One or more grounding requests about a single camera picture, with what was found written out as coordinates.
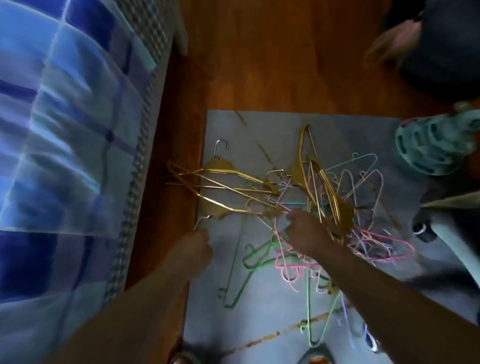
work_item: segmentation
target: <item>bed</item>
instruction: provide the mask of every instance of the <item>bed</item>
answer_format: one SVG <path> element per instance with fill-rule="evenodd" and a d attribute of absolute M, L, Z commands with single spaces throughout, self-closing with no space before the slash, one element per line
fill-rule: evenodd
<path fill-rule="evenodd" d="M 0 0 L 0 363 L 123 291 L 176 1 Z"/>

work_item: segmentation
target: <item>person's left hand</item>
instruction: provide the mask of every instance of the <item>person's left hand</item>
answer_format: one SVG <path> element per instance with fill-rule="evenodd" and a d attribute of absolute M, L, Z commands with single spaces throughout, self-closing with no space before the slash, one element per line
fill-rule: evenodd
<path fill-rule="evenodd" d="M 187 275 L 192 280 L 202 273 L 210 264 L 213 250 L 207 230 L 192 231 L 185 234 L 170 250 L 167 261 L 174 269 Z"/>

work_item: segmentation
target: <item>hand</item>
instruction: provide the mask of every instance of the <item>hand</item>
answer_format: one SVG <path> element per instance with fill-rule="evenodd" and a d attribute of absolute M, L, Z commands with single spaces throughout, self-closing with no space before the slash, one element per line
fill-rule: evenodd
<path fill-rule="evenodd" d="M 285 229 L 288 243 L 310 258 L 317 259 L 326 249 L 335 247 L 330 233 L 318 217 L 302 210 L 293 210 L 287 215 L 290 225 Z"/>
<path fill-rule="evenodd" d="M 202 273 L 212 260 L 213 250 L 207 230 L 192 231 L 184 235 L 169 252 L 167 261 L 175 270 L 192 280 Z"/>

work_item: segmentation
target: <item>pile of hangers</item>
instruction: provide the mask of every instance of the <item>pile of hangers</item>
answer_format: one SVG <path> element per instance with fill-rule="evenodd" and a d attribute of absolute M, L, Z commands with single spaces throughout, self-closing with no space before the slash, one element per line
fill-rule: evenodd
<path fill-rule="evenodd" d="M 304 158 L 302 156 L 302 150 L 306 133 L 309 136 L 314 156 Z M 371 231 L 375 218 L 375 209 L 379 204 L 384 183 L 382 173 L 378 169 L 373 169 L 378 160 L 377 156 L 372 153 L 363 156 L 354 153 L 353 159 L 324 170 L 318 158 L 309 125 L 305 125 L 300 133 L 299 150 L 295 163 L 288 171 L 271 170 L 267 173 L 265 179 L 261 180 L 236 170 L 231 162 L 218 157 L 216 148 L 220 142 L 224 142 L 228 148 L 227 142 L 218 140 L 215 144 L 214 157 L 204 168 L 199 170 L 187 170 L 186 168 L 169 162 L 167 166 L 168 170 L 178 182 L 168 182 L 167 184 L 183 185 L 200 198 L 200 209 L 206 216 L 200 217 L 195 227 L 197 227 L 200 220 L 204 218 L 223 218 L 230 213 L 241 213 L 245 215 L 256 215 L 258 219 L 272 231 L 272 238 L 264 244 L 258 247 L 253 247 L 250 244 L 246 246 L 246 255 L 242 259 L 242 264 L 249 274 L 232 303 L 226 303 L 226 296 L 239 250 L 240 233 L 227 287 L 219 289 L 224 306 L 233 309 L 237 305 L 252 275 L 258 269 L 275 266 L 279 270 L 282 279 L 290 285 L 295 292 L 299 291 L 294 287 L 294 282 L 300 276 L 305 276 L 307 319 L 305 320 L 304 327 L 301 327 L 301 330 L 303 332 L 305 328 L 307 329 L 310 346 L 316 347 L 323 341 L 331 316 L 328 316 L 319 340 L 312 340 L 310 315 L 311 279 L 315 280 L 315 290 L 317 293 L 327 292 L 335 296 L 330 314 L 334 311 L 338 300 L 341 300 L 345 322 L 350 335 L 350 343 L 352 346 L 355 346 L 351 337 L 344 295 L 337 289 L 335 283 L 324 274 L 322 267 L 319 266 L 317 262 L 309 257 L 298 254 L 289 246 L 285 234 L 277 229 L 277 219 L 283 213 L 291 211 L 288 207 L 289 205 L 297 205 L 297 207 L 303 207 L 307 211 L 317 215 L 320 221 L 330 230 L 332 238 L 339 244 L 348 246 L 354 254 L 362 257 L 373 265 L 378 262 L 394 263 L 399 259 L 412 257 L 415 249 L 408 242 L 394 239 L 387 230 L 384 230 L 387 235 L 373 233 Z M 374 157 L 374 161 L 367 170 L 361 171 L 356 178 L 354 178 L 354 175 L 348 169 L 343 169 L 339 177 L 333 173 L 334 169 L 344 167 L 353 161 L 358 161 L 366 157 Z M 208 177 L 215 174 L 239 176 L 251 182 L 252 188 L 231 187 Z M 273 174 L 280 178 L 281 181 L 271 181 L 270 178 Z M 379 186 L 374 186 L 375 183 L 372 182 L 373 176 L 378 176 L 377 179 L 380 181 Z M 210 184 L 201 185 L 199 184 L 200 180 L 207 181 Z M 348 184 L 347 188 L 345 187 L 345 181 L 347 181 Z M 367 181 L 371 182 L 369 187 L 376 190 L 377 195 L 372 206 L 358 206 L 357 190 Z M 200 193 L 200 190 L 203 188 L 229 190 L 232 193 L 239 194 L 245 197 L 245 208 L 233 208 L 213 198 L 207 197 Z M 305 200 L 288 203 L 283 202 L 286 192 L 290 189 L 300 189 L 303 191 L 306 196 Z M 251 203 L 256 203 L 262 208 L 253 209 L 251 208 Z M 370 217 L 366 219 L 367 221 L 362 218 L 365 212 L 367 212 L 367 215 L 368 213 L 370 215 Z M 397 254 L 394 243 L 405 244 L 409 248 L 410 254 Z M 272 250 L 275 251 L 275 257 L 270 256 Z"/>

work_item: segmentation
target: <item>wooden floor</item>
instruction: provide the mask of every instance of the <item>wooden floor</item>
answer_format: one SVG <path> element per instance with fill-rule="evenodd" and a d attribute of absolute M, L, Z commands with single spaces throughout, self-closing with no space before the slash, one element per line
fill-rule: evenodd
<path fill-rule="evenodd" d="M 408 118 L 451 111 L 394 70 L 361 65 L 388 0 L 180 0 L 189 56 L 170 58 L 127 287 L 193 228 L 195 198 L 162 186 L 171 158 L 200 166 L 208 109 L 370 114 Z M 180 344 L 187 291 L 152 363 Z"/>

